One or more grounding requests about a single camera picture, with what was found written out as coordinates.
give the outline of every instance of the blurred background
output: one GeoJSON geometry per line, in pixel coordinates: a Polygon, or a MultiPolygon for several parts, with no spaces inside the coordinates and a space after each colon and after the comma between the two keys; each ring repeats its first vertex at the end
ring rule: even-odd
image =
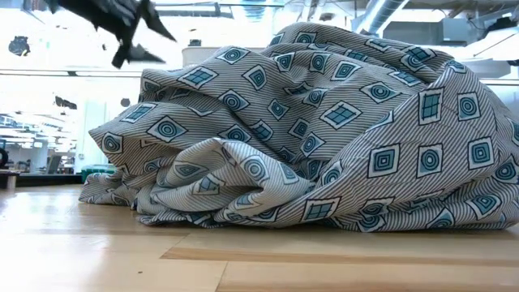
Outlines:
{"type": "Polygon", "coordinates": [[[0,0],[0,148],[26,174],[108,163],[88,130],[137,102],[143,68],[179,69],[223,45],[261,49],[311,21],[450,53],[519,114],[518,1],[158,0],[168,41],[141,24],[134,42],[166,64],[111,66],[114,36],[42,0],[0,0]]]}

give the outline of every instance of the ceiling duct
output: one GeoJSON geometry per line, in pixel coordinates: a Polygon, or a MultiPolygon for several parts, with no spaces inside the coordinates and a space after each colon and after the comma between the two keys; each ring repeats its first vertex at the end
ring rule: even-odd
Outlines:
{"type": "Polygon", "coordinates": [[[402,9],[409,0],[370,0],[366,13],[361,16],[355,32],[378,35],[388,26],[395,11],[402,9]]]}

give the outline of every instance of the wooden table surface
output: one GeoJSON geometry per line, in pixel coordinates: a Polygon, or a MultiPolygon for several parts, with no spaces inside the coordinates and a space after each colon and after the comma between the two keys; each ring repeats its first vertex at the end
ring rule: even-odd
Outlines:
{"type": "Polygon", "coordinates": [[[519,228],[147,227],[80,186],[0,192],[0,291],[519,291],[519,228]]]}

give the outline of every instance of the teal bin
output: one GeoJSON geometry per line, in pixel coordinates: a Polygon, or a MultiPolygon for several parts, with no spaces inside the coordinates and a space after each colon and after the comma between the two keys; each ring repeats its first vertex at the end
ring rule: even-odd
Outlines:
{"type": "Polygon", "coordinates": [[[113,174],[115,170],[114,165],[86,165],[81,169],[81,179],[84,183],[89,174],[113,174]]]}

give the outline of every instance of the blanket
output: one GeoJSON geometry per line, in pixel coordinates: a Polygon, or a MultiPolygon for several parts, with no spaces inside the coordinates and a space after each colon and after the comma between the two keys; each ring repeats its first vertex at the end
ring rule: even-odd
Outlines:
{"type": "Polygon", "coordinates": [[[90,131],[118,167],[80,201],[147,225],[372,232],[519,220],[519,123],[445,53],[298,23],[261,53],[147,70],[139,103],[90,131]]]}

